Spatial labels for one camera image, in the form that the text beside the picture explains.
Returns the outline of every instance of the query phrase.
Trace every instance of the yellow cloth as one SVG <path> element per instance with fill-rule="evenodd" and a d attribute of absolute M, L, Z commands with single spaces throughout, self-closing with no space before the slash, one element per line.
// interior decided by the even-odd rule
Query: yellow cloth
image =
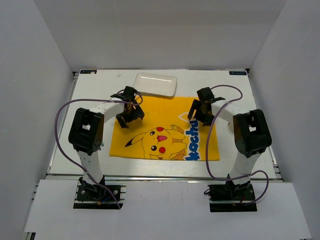
<path fill-rule="evenodd" d="M 144 118 L 121 128 L 115 120 L 110 156 L 155 160 L 205 160 L 209 126 L 187 115 L 193 97 L 144 96 Z M 220 159 L 216 127 L 209 143 L 209 160 Z"/>

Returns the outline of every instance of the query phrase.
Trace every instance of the white wall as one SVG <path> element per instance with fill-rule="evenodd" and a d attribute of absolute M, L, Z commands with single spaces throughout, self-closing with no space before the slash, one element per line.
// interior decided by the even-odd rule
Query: white wall
<path fill-rule="evenodd" d="M 320 240 L 319 0 L 287 1 L 250 77 L 280 171 L 293 182 L 312 239 Z"/>
<path fill-rule="evenodd" d="M 0 7 L 0 238 L 17 240 L 54 146 L 72 72 L 32 0 Z"/>
<path fill-rule="evenodd" d="M 34 0 L 73 71 L 250 68 L 286 0 Z"/>

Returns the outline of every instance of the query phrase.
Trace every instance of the black mounting plate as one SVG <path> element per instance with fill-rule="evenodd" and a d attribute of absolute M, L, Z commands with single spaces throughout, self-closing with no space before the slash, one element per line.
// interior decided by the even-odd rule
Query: black mounting plate
<path fill-rule="evenodd" d="M 115 194 L 115 198 L 117 201 L 121 201 L 121 185 L 106 185 L 107 188 L 111 190 L 111 192 L 117 191 Z M 106 202 L 98 204 L 99 201 L 108 198 L 110 196 L 109 192 L 105 191 L 104 195 L 102 196 L 95 196 L 92 192 L 85 189 L 84 186 L 78 185 L 78 191 L 75 195 L 75 202 L 73 203 L 74 209 L 115 209 L 118 210 L 118 206 L 115 203 L 114 199 L 111 197 Z"/>
<path fill-rule="evenodd" d="M 236 197 L 231 197 L 230 189 L 226 184 L 209 185 L 210 212 L 257 212 L 255 203 L 246 205 L 238 204 L 240 202 L 251 202 L 256 199 L 252 184 L 246 190 L 242 190 L 241 194 Z"/>

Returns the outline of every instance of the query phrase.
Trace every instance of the white table surface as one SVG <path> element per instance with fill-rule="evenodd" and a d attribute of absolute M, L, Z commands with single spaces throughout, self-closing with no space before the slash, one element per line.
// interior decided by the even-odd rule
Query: white table surface
<path fill-rule="evenodd" d="M 219 84 L 233 85 L 243 92 L 243 99 L 235 104 L 248 110 L 257 108 L 248 76 L 229 75 L 228 71 L 98 70 L 96 74 L 79 75 L 72 99 L 109 99 L 110 95 L 118 92 L 125 86 L 133 86 L 137 74 L 141 72 L 176 77 L 177 86 L 174 95 L 176 97 L 197 97 L 197 90 L 201 88 L 213 87 Z M 227 100 L 239 96 L 236 90 L 227 87 L 216 88 L 213 93 L 215 96 L 224 97 Z M 60 142 L 64 151 L 78 163 L 80 162 L 79 157 L 73 146 L 68 142 L 68 135 L 75 112 L 78 108 L 90 109 L 98 104 L 97 102 L 75 102 L 69 106 Z M 99 151 L 100 166 L 103 174 L 131 177 L 209 177 L 204 161 L 149 160 L 109 156 L 114 121 L 114 118 L 112 118 L 104 124 L 104 147 Z M 226 177 L 234 165 L 237 148 L 234 143 L 233 133 L 228 129 L 226 121 L 218 118 L 216 131 L 220 160 L 210 161 L 209 165 L 213 175 Z M 276 178 L 269 149 L 257 160 L 253 168 L 253 171 L 256 170 L 264 170 L 271 179 Z M 82 171 L 65 159 L 59 150 L 56 150 L 49 173 L 80 175 Z M 265 176 L 257 174 L 252 178 L 265 178 Z"/>
<path fill-rule="evenodd" d="M 257 212 L 210 212 L 203 182 L 128 182 L 121 210 L 73 209 L 76 180 L 41 180 L 25 232 L 35 240 L 299 240 L 310 232 L 291 183 Z M 256 196 L 265 183 L 253 183 Z"/>

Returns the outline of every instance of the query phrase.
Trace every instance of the black servo bracket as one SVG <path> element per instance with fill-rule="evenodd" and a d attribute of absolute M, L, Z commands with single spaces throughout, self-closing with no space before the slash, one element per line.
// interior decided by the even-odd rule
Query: black servo bracket
<path fill-rule="evenodd" d="M 262 154 L 272 143 L 264 112 L 260 109 L 233 116 L 233 128 L 235 146 L 247 158 Z"/>
<path fill-rule="evenodd" d="M 118 98 L 125 102 L 130 102 L 133 104 L 138 104 L 136 101 L 136 94 L 138 93 L 131 86 L 126 86 L 122 93 L 116 93 L 111 95 L 111 98 Z M 120 126 L 122 128 L 128 128 L 127 123 L 130 123 L 136 119 L 143 119 L 145 116 L 144 111 L 139 105 L 131 105 L 131 104 L 124 104 L 124 111 L 120 114 L 117 114 L 115 117 L 118 120 Z"/>
<path fill-rule="evenodd" d="M 196 91 L 196 93 L 199 100 L 193 100 L 187 117 L 189 120 L 191 120 L 195 111 L 194 118 L 202 122 L 204 126 L 210 126 L 215 117 L 212 114 L 211 104 L 220 100 L 225 100 L 225 98 L 215 97 L 210 87 L 201 88 L 200 90 Z"/>
<path fill-rule="evenodd" d="M 104 134 L 105 116 L 98 112 L 91 112 L 82 107 L 75 112 L 69 133 L 69 143 L 78 152 L 87 153 L 89 156 L 96 152 L 101 144 Z"/>

